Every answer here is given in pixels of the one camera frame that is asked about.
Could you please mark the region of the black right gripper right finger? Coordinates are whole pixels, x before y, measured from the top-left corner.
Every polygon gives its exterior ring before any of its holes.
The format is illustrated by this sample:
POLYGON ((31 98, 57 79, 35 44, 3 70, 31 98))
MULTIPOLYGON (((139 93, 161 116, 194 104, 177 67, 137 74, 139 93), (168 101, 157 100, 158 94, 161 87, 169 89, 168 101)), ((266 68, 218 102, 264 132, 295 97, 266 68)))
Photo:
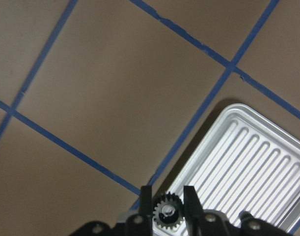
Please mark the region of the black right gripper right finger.
POLYGON ((184 186, 184 213, 186 218, 199 218, 204 210, 193 186, 184 186))

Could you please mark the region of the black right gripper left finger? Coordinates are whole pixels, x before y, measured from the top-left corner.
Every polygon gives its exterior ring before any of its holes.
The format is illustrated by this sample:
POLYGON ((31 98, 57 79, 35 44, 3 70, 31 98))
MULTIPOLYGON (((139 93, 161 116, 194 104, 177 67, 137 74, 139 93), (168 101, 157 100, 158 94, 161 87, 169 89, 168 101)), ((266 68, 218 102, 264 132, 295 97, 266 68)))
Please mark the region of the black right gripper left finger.
POLYGON ((138 213, 141 216, 152 218, 153 217, 153 206, 152 206, 152 186, 145 185, 141 187, 139 197, 139 209, 138 213))

